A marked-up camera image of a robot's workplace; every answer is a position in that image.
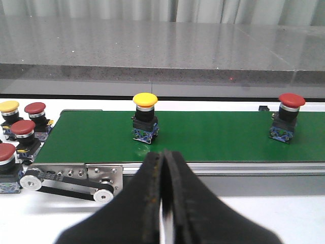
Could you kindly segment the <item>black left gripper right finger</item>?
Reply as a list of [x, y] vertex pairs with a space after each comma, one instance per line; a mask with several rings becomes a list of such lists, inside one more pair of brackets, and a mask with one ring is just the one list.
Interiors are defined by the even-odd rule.
[[215, 196], [181, 153], [165, 150], [164, 166], [172, 189], [175, 243], [281, 243], [275, 233]]

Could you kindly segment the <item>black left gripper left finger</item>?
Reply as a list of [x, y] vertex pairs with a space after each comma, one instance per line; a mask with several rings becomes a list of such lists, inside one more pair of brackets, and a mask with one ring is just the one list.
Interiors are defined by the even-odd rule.
[[123, 190], [56, 243], [159, 243], [162, 156], [150, 152]]

